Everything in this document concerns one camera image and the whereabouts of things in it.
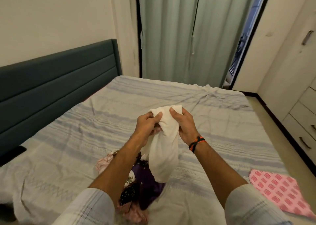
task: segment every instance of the headboard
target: headboard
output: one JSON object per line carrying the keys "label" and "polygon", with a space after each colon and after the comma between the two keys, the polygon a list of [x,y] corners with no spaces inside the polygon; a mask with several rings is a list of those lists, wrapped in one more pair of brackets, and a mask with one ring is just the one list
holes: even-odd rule
{"label": "headboard", "polygon": [[118,75],[116,39],[0,67],[0,156]]}

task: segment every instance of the curtain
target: curtain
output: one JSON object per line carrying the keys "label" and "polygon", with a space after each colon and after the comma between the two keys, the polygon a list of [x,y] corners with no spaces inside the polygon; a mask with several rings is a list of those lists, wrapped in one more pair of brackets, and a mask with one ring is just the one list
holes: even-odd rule
{"label": "curtain", "polygon": [[143,78],[221,87],[252,0],[140,0]]}
{"label": "curtain", "polygon": [[184,81],[198,0],[139,0],[143,78]]}
{"label": "curtain", "polygon": [[186,83],[221,87],[253,0],[199,0]]}

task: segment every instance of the pink patterned cloth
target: pink patterned cloth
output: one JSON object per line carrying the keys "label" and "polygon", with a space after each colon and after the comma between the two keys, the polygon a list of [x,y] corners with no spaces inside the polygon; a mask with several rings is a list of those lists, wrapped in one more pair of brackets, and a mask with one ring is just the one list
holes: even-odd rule
{"label": "pink patterned cloth", "polygon": [[[113,159],[113,152],[109,153],[106,157],[99,159],[95,165],[96,170],[101,174]],[[116,210],[123,215],[127,220],[133,223],[148,223],[148,211],[147,209],[142,211],[138,202],[128,202],[120,206],[119,203],[116,206]]]}
{"label": "pink patterned cloth", "polygon": [[303,198],[296,179],[287,175],[252,169],[249,180],[263,196],[282,211],[316,219],[310,205]]}

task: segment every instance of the forearm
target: forearm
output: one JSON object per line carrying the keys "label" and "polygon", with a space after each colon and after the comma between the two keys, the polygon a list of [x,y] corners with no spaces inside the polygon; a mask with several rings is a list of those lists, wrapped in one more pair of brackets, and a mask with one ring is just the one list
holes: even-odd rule
{"label": "forearm", "polygon": [[89,186],[106,192],[116,204],[124,189],[129,172],[141,149],[141,139],[132,135],[127,143],[112,159],[108,167]]}
{"label": "forearm", "polygon": [[247,184],[246,180],[233,170],[208,143],[199,143],[194,154],[209,178],[219,202],[225,208],[227,197],[231,191]]}

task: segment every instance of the bedsheet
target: bedsheet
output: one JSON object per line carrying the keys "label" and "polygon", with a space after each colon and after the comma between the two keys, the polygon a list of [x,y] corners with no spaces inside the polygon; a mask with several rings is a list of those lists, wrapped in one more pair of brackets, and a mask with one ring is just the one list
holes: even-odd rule
{"label": "bedsheet", "polygon": [[[253,168],[287,174],[241,92],[119,76],[22,144],[27,151],[0,168],[0,203],[13,203],[21,224],[51,224],[96,177],[97,160],[124,145],[137,117],[171,104],[193,115],[201,135],[246,180]],[[126,223],[119,215],[115,222]],[[148,223],[225,224],[205,172],[180,138],[179,164],[149,207]]]}

